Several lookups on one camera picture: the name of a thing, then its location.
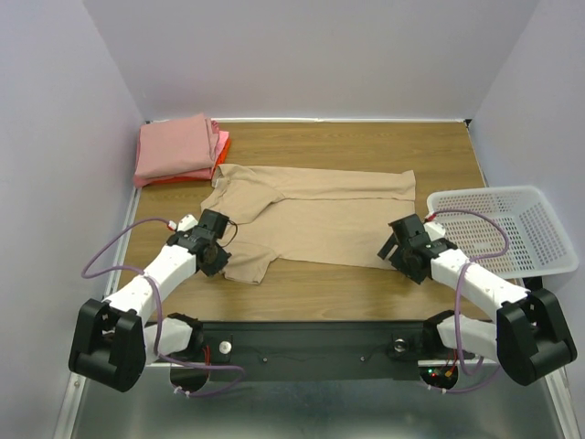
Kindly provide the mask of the beige t shirt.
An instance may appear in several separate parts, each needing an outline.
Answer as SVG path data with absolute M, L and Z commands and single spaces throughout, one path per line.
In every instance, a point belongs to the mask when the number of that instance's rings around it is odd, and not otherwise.
M 378 251 L 390 222 L 415 211 L 413 171 L 399 174 L 276 166 L 218 166 L 202 209 L 238 226 L 225 278 L 260 284 L 277 260 L 390 269 Z

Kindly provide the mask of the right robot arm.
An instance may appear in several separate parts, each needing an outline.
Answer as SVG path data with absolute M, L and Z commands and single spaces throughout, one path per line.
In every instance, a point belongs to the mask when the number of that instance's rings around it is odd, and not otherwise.
M 578 352 L 557 297 L 530 291 L 491 273 L 445 237 L 435 214 L 412 214 L 390 222 L 391 235 L 378 257 L 411 281 L 451 287 L 452 311 L 427 319 L 423 351 L 440 357 L 450 349 L 499 364 L 515 383 L 527 386 L 575 361 Z

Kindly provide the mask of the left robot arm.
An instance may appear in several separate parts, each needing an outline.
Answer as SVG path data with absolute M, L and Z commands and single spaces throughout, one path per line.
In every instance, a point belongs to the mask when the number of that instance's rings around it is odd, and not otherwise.
M 134 278 L 104 299 L 90 299 L 78 313 L 69 370 L 120 392 L 128 391 L 146 365 L 159 359 L 208 374 L 211 352 L 201 323 L 188 316 L 163 316 L 163 301 L 197 273 L 210 277 L 228 264 L 221 240 L 231 220 L 205 209 L 165 225 L 165 245 Z

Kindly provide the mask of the folded light pink t shirt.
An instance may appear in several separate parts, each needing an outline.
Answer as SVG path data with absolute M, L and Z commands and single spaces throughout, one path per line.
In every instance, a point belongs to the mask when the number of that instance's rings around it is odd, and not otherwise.
M 223 163 L 229 150 L 229 132 L 220 131 L 218 142 L 215 147 L 216 162 Z

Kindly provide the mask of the white plastic basket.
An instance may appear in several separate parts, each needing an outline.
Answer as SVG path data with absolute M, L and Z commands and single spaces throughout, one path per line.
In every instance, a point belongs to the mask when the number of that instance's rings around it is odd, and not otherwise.
M 427 207 L 446 238 L 468 257 L 506 250 L 481 260 L 505 279 L 571 273 L 579 258 L 554 209 L 531 186 L 483 187 L 435 192 Z

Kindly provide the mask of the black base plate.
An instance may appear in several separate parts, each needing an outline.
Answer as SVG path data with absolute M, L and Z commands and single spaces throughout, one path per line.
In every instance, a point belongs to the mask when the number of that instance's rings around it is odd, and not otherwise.
M 175 359 L 235 365 L 249 381 L 418 380 L 419 362 L 451 359 L 425 348 L 423 323 L 410 321 L 219 322 L 197 325 L 195 344 Z

